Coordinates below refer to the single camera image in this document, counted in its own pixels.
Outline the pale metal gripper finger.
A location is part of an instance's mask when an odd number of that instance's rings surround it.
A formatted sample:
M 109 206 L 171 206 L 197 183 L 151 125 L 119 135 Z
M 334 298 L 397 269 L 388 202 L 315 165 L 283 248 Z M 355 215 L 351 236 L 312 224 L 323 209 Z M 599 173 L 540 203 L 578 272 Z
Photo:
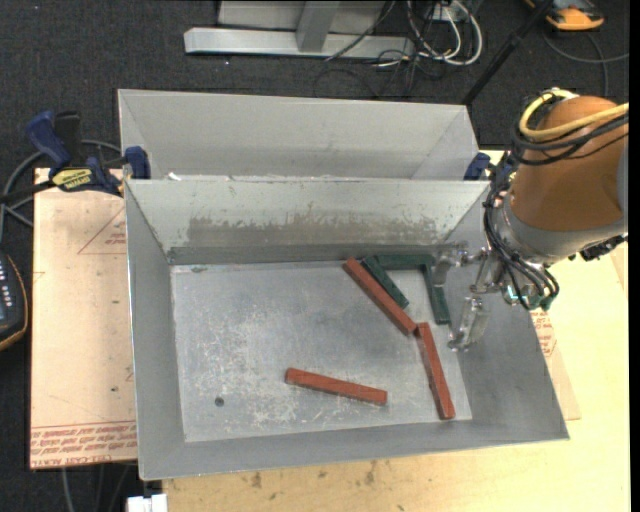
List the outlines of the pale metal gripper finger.
M 436 250 L 435 263 L 432 267 L 432 281 L 436 287 L 443 287 L 449 271 L 461 268 L 468 262 L 469 245 L 467 242 L 456 242 L 443 245 Z
M 477 343 L 485 332 L 489 320 L 489 309 L 483 298 L 471 296 L 465 300 L 459 325 L 450 335 L 448 347 L 454 352 L 463 352 Z

